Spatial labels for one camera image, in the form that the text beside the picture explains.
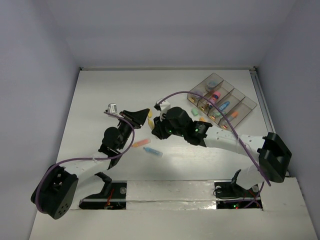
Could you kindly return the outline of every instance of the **clear plastic organizer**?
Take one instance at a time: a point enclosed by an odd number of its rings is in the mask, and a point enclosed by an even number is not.
[[[257,104],[246,96],[226,114],[226,117],[229,119],[232,126],[236,127],[256,106]],[[223,118],[219,120],[218,125],[222,129],[231,131],[229,124]]]
[[[216,73],[208,76],[190,92],[197,93],[214,101],[216,106],[222,110],[227,118],[229,118],[234,127],[257,106],[254,101]],[[187,95],[187,99],[221,128],[231,131],[226,120],[223,119],[218,110],[216,110],[209,102],[192,93]]]
[[[210,92],[208,92],[205,97],[207,99],[213,99],[215,93],[218,94],[218,98],[215,100],[215,104],[217,105],[225,96],[227,96],[235,87],[232,86],[227,81],[222,81],[217,86],[215,86]],[[198,101],[197,107],[204,112],[206,115],[209,114],[209,111],[213,108],[213,106],[206,100],[201,99]]]
[[[197,86],[195,86],[190,92],[200,94],[202,96],[208,95],[210,97],[211,93],[215,91],[215,87],[217,87],[223,81],[224,79],[222,77],[215,73],[212,73],[205,80],[203,80]],[[201,97],[188,93],[187,99],[190,102],[192,102],[195,106],[198,106],[198,102],[199,100],[201,100]]]
[[[231,92],[229,92],[223,99],[221,99],[221,101],[216,106],[226,115],[245,97],[246,96],[242,92],[235,88]],[[212,108],[209,111],[208,117],[216,124],[218,124],[223,118],[220,112],[215,108]]]

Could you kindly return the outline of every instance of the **black bracket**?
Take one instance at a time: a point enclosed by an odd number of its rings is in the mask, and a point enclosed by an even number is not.
[[[140,129],[145,123],[150,109],[146,108],[140,111],[121,111],[119,114],[127,120],[134,129]],[[117,127],[108,127],[104,132],[104,137],[102,139],[102,144],[99,148],[100,153],[106,154],[108,157],[114,157],[120,154],[118,150],[123,149],[127,140],[132,132],[132,128],[124,121],[119,120]],[[113,168],[121,156],[114,158],[110,161],[108,170]]]
[[[249,195],[249,190],[246,190],[239,185],[237,185],[237,177],[241,170],[235,172],[231,181],[216,181],[214,182],[214,192],[213,194],[220,199],[233,199],[233,198],[243,198],[247,194]]]
[[[283,183],[292,153],[276,133],[269,132],[263,139],[262,148],[257,150],[259,165],[270,181]]]
[[[95,174],[104,182],[104,186],[101,192],[92,194],[79,203],[81,209],[87,210],[119,210],[126,208],[126,193],[127,183],[126,182],[112,182],[112,179],[105,175],[103,172]]]
[[[64,167],[55,167],[44,180],[38,196],[42,211],[53,219],[65,215],[74,199],[78,180],[75,174],[66,172]],[[34,204],[38,187],[31,196],[31,202]]]

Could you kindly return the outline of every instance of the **black mount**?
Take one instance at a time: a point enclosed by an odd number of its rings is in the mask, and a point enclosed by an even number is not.
[[[81,200],[79,208],[81,209],[107,209],[119,210],[126,207],[126,182],[112,182],[112,179],[103,172],[95,174],[104,182],[101,192],[92,194]]]
[[[169,109],[162,117],[162,120],[159,117],[154,118],[154,129],[151,132],[159,139],[176,135],[183,137],[189,144],[206,146],[204,138],[208,128],[212,127],[211,123],[193,121],[187,112],[178,106]]]
[[[264,144],[257,150],[259,166],[271,182],[283,183],[286,178],[292,153],[278,134],[269,132],[263,137]],[[231,181],[215,182],[215,195],[217,198],[241,198],[247,190],[237,185],[238,170]]]
[[[134,129],[140,129],[145,123],[149,109],[131,112],[124,110],[119,114],[127,120]],[[132,128],[124,121],[119,120],[117,127],[109,127],[104,132],[104,138],[99,148],[100,153],[106,154],[108,157],[114,157],[120,154],[118,150],[123,149],[127,143],[127,140],[132,132]],[[108,170],[113,168],[119,162],[121,156],[114,158],[110,161]]]
[[[44,180],[40,190],[39,204],[42,211],[53,219],[65,215],[74,199],[77,184],[78,178],[75,174],[66,172],[62,166],[55,167]],[[37,189],[38,186],[31,196],[34,204]]]

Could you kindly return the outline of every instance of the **gray wall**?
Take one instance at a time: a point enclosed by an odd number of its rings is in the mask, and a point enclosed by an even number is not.
[[[295,0],[46,0],[82,67],[256,66]]]
[[[42,0],[0,1],[0,239],[29,239],[79,69]]]
[[[275,126],[320,237],[320,1],[298,0],[259,65]]]

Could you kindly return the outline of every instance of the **robotic arm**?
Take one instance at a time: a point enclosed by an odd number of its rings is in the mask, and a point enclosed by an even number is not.
[[[276,133],[269,132],[267,136],[239,135],[237,138],[233,133],[211,123],[193,121],[185,110],[180,107],[170,108],[167,101],[154,107],[161,111],[160,116],[154,119],[152,131],[159,139],[176,135],[192,145],[225,149],[247,156],[247,152],[239,144],[239,139],[242,139],[267,179],[275,183],[285,180],[292,154]],[[232,185],[224,185],[225,189],[220,188],[217,194],[223,196],[225,192],[229,196],[241,189],[248,190],[264,180],[253,164],[247,169],[237,171],[231,181]]]
[[[193,121],[187,112],[180,107],[170,108],[167,101],[157,104],[155,108],[161,111],[160,116],[154,118],[154,129],[152,134],[159,139],[167,139],[171,135],[183,137],[192,145],[199,145],[208,148],[220,148],[242,155],[247,155],[239,139],[231,132],[213,126],[211,123]],[[115,108],[109,108],[109,112],[116,113]],[[149,109],[137,112],[122,111],[120,115],[126,121],[120,121],[118,128],[109,127],[104,132],[102,145],[99,152],[113,157],[111,160],[100,161],[64,161],[62,165],[50,167],[44,179],[38,185],[31,196],[31,201],[36,204],[37,200],[41,212],[49,214],[54,219],[61,218],[70,208],[77,185],[96,175],[104,182],[100,193],[90,197],[103,197],[109,199],[112,195],[112,180],[103,171],[113,168],[120,160],[122,153],[118,150],[124,148],[133,129],[139,129],[145,123]],[[267,136],[239,136],[247,149],[259,163],[260,168],[267,178],[276,183],[282,183],[285,179],[288,165],[291,159],[291,152],[283,143],[281,138],[269,132]],[[247,169],[238,170],[232,181],[215,183],[215,192],[218,198],[230,196],[241,196],[245,190],[253,185],[264,181],[261,172],[255,165]]]

